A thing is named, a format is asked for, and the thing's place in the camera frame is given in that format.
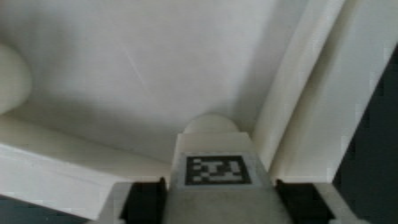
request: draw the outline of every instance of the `white wall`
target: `white wall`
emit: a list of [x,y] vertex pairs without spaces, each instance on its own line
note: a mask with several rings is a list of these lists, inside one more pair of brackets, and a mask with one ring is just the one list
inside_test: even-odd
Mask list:
[[0,0],[22,52],[26,120],[171,160],[207,112],[253,129],[308,0]]

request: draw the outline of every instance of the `white panel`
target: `white panel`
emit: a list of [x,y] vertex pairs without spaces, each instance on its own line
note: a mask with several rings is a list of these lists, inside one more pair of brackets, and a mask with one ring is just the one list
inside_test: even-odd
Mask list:
[[166,163],[0,117],[0,194],[97,219],[116,182],[170,179]]
[[312,0],[290,42],[255,130],[269,170],[283,134],[345,0]]
[[35,72],[15,115],[171,161],[207,112],[253,129],[308,0],[3,0]]
[[331,182],[398,41],[398,1],[349,0],[273,164],[287,182]]

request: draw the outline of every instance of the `white surface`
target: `white surface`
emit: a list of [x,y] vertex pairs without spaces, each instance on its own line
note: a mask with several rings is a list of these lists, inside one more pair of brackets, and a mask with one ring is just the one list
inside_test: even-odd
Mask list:
[[35,72],[15,115],[171,161],[207,112],[244,130],[308,0],[3,0],[0,39]]
[[344,3],[345,0],[312,0],[306,7],[253,136],[267,170]]
[[97,219],[116,182],[170,173],[162,162],[0,117],[3,195]]
[[[178,187],[180,159],[186,154],[225,155],[239,152],[251,157],[248,169],[255,169],[260,186]],[[290,224],[290,216],[282,204],[264,164],[253,150],[248,133],[180,134],[173,163],[171,190],[166,205],[166,224]]]
[[0,114],[22,105],[31,89],[27,63],[15,50],[0,43]]
[[239,127],[225,116],[209,114],[193,120],[184,131],[184,133],[198,132],[239,132]]
[[369,221],[358,218],[335,185],[328,183],[317,183],[315,187],[326,200],[328,207],[331,208],[333,214],[337,216],[337,220],[331,222],[331,224],[370,224]]
[[303,93],[273,178],[331,182],[398,42],[398,1],[349,0]]
[[125,224],[125,220],[122,219],[122,213],[125,209],[125,203],[129,199],[129,193],[132,190],[132,183],[116,183],[102,214],[97,220],[90,221],[86,224]]

